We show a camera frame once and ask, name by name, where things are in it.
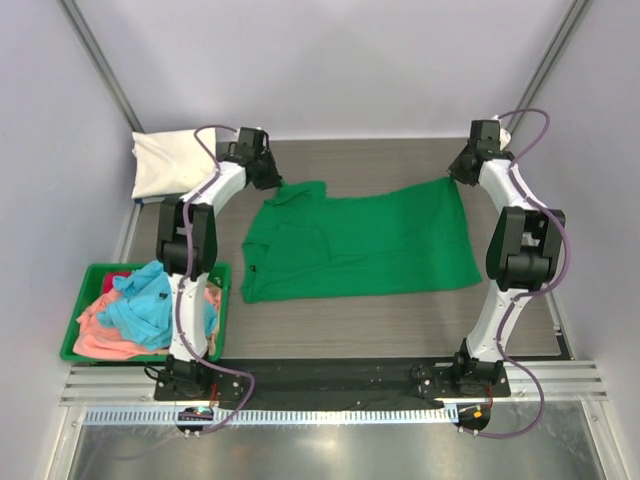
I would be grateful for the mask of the green t shirt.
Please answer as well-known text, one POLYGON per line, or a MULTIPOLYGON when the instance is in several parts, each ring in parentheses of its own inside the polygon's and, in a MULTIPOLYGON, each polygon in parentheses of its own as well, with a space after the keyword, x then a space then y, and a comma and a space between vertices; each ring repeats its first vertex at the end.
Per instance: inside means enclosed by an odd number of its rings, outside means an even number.
POLYGON ((482 280, 454 180, 335 198, 285 184, 242 244, 247 303, 448 291, 482 280))

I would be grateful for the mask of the green plastic tray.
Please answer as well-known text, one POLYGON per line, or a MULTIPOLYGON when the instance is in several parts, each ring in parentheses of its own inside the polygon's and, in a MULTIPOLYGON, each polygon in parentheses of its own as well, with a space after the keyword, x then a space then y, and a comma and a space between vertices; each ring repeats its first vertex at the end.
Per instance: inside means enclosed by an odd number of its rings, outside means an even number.
POLYGON ((104 276, 108 272, 117 271, 134 271, 142 268, 144 263, 111 263, 111 264, 92 264, 87 268, 83 282, 78 293, 76 304, 73 310, 69 326, 62 343, 60 357, 67 362, 90 362, 94 364, 106 364, 108 362, 116 364, 134 364, 134 363, 155 363, 162 364, 165 361, 167 354, 165 355, 145 355, 137 356, 130 360, 115 361, 115 360, 98 360, 91 359, 86 356, 82 356, 73 352, 73 345, 78 338, 79 325, 76 319, 83 311, 89 307, 95 300, 102 295, 101 287, 104 276))

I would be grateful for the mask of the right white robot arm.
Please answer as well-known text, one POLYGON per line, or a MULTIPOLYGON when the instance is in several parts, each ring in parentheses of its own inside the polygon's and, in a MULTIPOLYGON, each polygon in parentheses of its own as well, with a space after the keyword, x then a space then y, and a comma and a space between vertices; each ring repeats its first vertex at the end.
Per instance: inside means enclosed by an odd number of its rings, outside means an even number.
POLYGON ((564 212, 549 209, 526 184, 506 149, 509 140, 498 118, 474 120, 467 144, 448 169, 457 182, 485 190, 499 213, 485 257, 487 298, 447 373, 461 396, 484 394, 502 382, 515 323, 556 277, 564 243, 564 212))

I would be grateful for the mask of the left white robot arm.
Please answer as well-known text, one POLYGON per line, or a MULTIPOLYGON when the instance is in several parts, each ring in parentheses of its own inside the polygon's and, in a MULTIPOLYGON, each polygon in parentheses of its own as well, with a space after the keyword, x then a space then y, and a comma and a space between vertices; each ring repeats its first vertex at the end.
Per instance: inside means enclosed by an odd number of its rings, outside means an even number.
POLYGON ((241 127, 211 176, 193 190, 162 201, 156 257, 171 289, 172 337, 154 398, 198 400, 213 388, 205 321, 205 290, 217 259, 216 215, 248 185, 268 190, 282 185, 269 135, 241 127))

